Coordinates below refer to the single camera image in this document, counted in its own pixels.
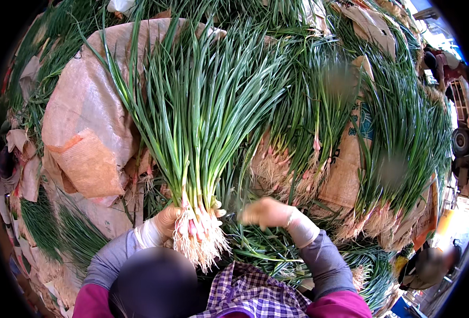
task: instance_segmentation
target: arm sleeve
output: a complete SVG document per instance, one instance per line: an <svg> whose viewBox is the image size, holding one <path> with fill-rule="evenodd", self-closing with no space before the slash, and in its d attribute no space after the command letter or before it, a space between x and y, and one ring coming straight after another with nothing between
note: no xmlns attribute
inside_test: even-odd
<svg viewBox="0 0 469 318"><path fill-rule="evenodd" d="M77 294L72 318L114 318L109 310L109 291L95 284L84 285Z"/></svg>
<svg viewBox="0 0 469 318"><path fill-rule="evenodd" d="M123 263L140 250L142 248L137 242L133 229L113 239L91 259L83 287L87 284L95 284L110 290L112 283L122 269Z"/></svg>
<svg viewBox="0 0 469 318"><path fill-rule="evenodd" d="M314 279L314 300L341 290L356 293L349 266L323 229L311 244L300 250L300 255Z"/></svg>
<svg viewBox="0 0 469 318"><path fill-rule="evenodd" d="M324 296L308 306L310 318L371 318L369 307L361 296L342 290Z"/></svg>
<svg viewBox="0 0 469 318"><path fill-rule="evenodd" d="M441 81L444 83L444 63L443 63L443 56L439 56L440 54L436 55L436 73L439 78L436 80L441 84Z"/></svg>

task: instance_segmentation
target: gray sleeve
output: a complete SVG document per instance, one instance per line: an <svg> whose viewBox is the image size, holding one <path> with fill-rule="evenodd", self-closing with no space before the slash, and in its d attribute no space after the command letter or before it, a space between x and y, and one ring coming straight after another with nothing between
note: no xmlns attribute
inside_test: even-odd
<svg viewBox="0 0 469 318"><path fill-rule="evenodd" d="M349 266L323 229L311 244L300 250L300 255L314 279L314 300L341 290L357 293Z"/></svg>
<svg viewBox="0 0 469 318"><path fill-rule="evenodd" d="M142 250L133 229L107 243L91 259L88 274L82 285L96 284L107 290L118 277L123 263L135 252Z"/></svg>

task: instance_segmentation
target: yellow object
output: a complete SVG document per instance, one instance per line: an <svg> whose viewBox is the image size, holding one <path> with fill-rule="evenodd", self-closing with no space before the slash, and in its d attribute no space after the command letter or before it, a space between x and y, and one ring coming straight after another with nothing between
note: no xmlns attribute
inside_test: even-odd
<svg viewBox="0 0 469 318"><path fill-rule="evenodd" d="M403 256L398 256L396 259L395 259L395 263L394 263L394 273L395 275L398 277L399 274L400 274L400 271L404 268L405 264L407 264L407 262L409 261L409 259L403 257Z"/></svg>
<svg viewBox="0 0 469 318"><path fill-rule="evenodd" d="M437 225L436 234L445 235L450 222L452 221L455 215L455 210L444 210L444 214L439 219L439 224Z"/></svg>

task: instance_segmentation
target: market stall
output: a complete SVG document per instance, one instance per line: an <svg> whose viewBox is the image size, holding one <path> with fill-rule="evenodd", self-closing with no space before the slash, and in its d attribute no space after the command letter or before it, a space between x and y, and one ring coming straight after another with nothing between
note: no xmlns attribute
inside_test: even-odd
<svg viewBox="0 0 469 318"><path fill-rule="evenodd" d="M449 107L400 5L280 3L63 0L34 20L0 93L20 177L0 205L54 312L71 317L95 253L169 204L185 210L169 247L202 279L239 260L311 289L287 232L237 222L262 196L326 230L386 306L395 255L437 224Z"/></svg>

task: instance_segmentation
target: hand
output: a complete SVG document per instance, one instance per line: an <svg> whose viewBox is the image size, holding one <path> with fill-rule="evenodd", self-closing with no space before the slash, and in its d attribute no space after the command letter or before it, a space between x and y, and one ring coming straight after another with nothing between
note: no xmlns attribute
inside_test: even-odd
<svg viewBox="0 0 469 318"><path fill-rule="evenodd" d="M440 83L439 83L439 90L441 92L445 92L446 91L446 86L444 84L444 80L442 80Z"/></svg>
<svg viewBox="0 0 469 318"><path fill-rule="evenodd" d="M267 227L280 226L287 228L294 211L298 211L298 209L296 207L280 203L267 196L249 204L239 219L242 224L245 225L259 225L263 231Z"/></svg>
<svg viewBox="0 0 469 318"><path fill-rule="evenodd" d="M220 201L216 201L212 206L216 217L222 217L226 213L226 210L219 209L221 206L222 204ZM176 220L178 220L182 213L182 208L175 207L174 204L170 204L153 218L146 220L142 225L137 226L134 229L134 232L141 247L149 248L163 246L169 238L173 237ZM222 224L221 221L217 222L217 226ZM198 240L202 238L201 234L204 236L204 232L198 232L196 230Z"/></svg>
<svg viewBox="0 0 469 318"><path fill-rule="evenodd" d="M296 207L264 197L248 205L240 216L242 224L258 224L262 230L267 226L285 228L298 248L304 248L319 235L320 229Z"/></svg>

